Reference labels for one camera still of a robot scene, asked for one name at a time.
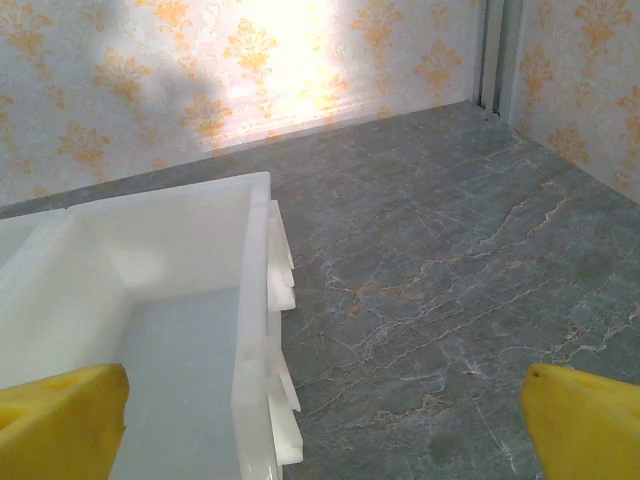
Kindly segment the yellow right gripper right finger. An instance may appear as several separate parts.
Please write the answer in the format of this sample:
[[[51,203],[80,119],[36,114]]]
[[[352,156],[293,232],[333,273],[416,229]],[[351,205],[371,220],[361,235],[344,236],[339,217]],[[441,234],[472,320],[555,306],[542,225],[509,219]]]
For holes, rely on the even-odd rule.
[[[548,479],[639,477],[639,387],[550,364],[529,367],[521,408]]]

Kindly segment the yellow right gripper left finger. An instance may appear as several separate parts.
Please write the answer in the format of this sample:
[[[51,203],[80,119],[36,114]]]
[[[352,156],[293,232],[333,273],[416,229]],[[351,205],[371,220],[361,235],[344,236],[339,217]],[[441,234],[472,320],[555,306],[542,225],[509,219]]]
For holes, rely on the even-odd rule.
[[[126,426],[121,364],[65,372],[1,391],[3,479],[107,479]]]

